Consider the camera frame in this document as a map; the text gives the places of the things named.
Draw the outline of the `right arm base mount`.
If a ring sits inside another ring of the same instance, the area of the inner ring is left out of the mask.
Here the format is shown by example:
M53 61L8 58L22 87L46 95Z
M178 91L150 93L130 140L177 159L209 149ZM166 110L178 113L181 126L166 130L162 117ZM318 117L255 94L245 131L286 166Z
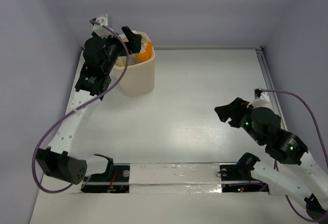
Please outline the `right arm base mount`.
M221 179L223 193L270 192L268 184L251 177L255 163L260 159L245 153L235 164L219 166L216 177Z

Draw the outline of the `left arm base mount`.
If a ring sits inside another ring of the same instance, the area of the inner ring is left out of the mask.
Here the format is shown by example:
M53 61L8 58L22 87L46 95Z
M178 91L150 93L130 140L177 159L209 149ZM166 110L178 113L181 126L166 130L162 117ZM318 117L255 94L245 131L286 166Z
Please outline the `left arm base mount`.
M83 193L129 193L130 164L115 164L113 158L101 154L95 156L107 160L103 173L84 178L80 190Z

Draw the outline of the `crushed clear bottle white cap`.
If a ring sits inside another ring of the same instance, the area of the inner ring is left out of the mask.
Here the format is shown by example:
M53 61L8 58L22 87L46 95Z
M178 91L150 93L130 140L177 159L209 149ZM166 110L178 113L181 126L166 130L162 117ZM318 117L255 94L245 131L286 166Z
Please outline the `crushed clear bottle white cap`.
M128 63L128 65L129 66L133 66L133 65L136 65L136 64L139 64L139 60L137 59L136 54L130 54L129 55L129 63Z

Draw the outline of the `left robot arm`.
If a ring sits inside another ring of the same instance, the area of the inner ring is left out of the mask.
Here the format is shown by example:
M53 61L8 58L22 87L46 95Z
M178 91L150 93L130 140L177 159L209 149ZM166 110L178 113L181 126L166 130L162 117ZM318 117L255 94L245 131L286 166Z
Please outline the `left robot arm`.
M104 25L103 32L92 32L83 47L84 63L73 91L73 101L68 113L57 121L58 134L46 149L40 148L43 136L34 149L32 169L39 165L43 173L69 183L81 183L87 172L87 162L76 153L77 142L89 117L103 97L116 85L111 84L110 72L121 56L141 51L142 36L122 27L124 39Z

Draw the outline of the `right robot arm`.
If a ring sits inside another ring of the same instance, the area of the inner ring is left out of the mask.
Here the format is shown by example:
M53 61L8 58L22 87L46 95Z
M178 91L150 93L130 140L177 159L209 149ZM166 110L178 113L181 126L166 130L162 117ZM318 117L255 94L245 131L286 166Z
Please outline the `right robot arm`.
M293 180L270 168L256 155L246 152L235 164L220 167L223 181L261 181L293 199L306 210L309 222L327 223L327 174L316 163L306 144L281 128L281 118L259 98L248 102L236 98L214 110L223 123L242 128L266 154L293 172Z

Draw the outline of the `large bottle yellow label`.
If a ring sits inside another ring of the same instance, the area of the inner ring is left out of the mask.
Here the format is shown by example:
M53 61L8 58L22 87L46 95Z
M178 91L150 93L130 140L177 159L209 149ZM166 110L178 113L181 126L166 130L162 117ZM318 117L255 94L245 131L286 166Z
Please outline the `large bottle yellow label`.
M127 61L127 57L126 56L120 56L118 57L118 59L115 62L115 65L117 67L123 68L126 65L129 65L129 61Z

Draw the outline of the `orange juice bottle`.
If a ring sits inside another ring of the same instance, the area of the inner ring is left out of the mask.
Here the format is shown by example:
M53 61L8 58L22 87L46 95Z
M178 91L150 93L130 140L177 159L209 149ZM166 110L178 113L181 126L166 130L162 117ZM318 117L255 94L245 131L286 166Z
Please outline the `orange juice bottle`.
M152 56L152 49L152 42L142 41L140 52L135 54L137 61L140 63L148 61Z

